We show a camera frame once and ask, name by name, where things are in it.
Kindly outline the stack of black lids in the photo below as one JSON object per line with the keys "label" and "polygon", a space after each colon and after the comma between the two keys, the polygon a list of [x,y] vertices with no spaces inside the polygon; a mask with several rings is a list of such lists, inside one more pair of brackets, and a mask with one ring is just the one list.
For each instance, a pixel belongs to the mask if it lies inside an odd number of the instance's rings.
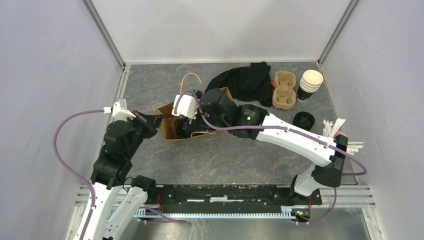
{"label": "stack of black lids", "polygon": [[309,112],[300,111],[295,114],[292,124],[303,130],[310,131],[315,124],[315,118]]}

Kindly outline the stack of white paper cups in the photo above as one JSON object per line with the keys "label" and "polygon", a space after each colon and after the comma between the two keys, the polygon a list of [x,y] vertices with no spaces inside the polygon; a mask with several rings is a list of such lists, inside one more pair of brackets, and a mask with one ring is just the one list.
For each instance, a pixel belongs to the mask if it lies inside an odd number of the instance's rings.
{"label": "stack of white paper cups", "polygon": [[300,81],[296,96],[299,100],[309,99],[321,86],[324,81],[323,75],[317,70],[306,70]]}

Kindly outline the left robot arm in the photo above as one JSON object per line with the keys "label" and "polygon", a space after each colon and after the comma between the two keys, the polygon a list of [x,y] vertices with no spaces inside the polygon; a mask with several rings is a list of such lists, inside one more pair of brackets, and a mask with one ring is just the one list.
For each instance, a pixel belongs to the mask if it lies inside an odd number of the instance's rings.
{"label": "left robot arm", "polygon": [[113,204],[132,168],[131,159],[145,139],[155,136],[162,115],[125,111],[123,117],[110,123],[103,137],[104,145],[93,165],[89,195],[76,240],[118,240],[142,204],[157,198],[156,181],[137,176],[132,179],[125,199],[113,211]]}

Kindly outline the brown paper bag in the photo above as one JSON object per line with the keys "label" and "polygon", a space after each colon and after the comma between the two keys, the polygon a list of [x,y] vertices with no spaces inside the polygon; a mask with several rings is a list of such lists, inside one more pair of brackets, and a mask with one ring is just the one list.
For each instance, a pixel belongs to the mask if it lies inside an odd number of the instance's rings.
{"label": "brown paper bag", "polygon": [[161,122],[161,125],[159,127],[159,131],[166,140],[171,141],[179,141],[183,139],[191,139],[191,138],[199,138],[201,136],[207,136],[207,135],[215,135],[215,134],[205,134],[195,137],[184,137],[180,134],[180,123],[182,122],[183,118],[186,118],[185,116],[174,116],[171,114],[171,111],[173,109],[173,103],[167,103],[165,105],[162,105],[158,107],[155,110],[156,115],[162,115],[163,119]]}

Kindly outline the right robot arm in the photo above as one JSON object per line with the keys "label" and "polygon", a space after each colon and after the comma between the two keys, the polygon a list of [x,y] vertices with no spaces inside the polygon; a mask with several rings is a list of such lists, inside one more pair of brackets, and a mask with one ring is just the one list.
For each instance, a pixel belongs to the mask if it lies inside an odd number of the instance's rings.
{"label": "right robot arm", "polygon": [[195,120],[209,128],[255,141],[274,144],[295,152],[312,164],[297,175],[289,189],[289,199],[302,204],[318,188],[341,185],[346,156],[346,137],[327,137],[311,133],[278,118],[253,104],[237,105],[217,88],[197,97],[187,90],[175,97],[172,114]]}

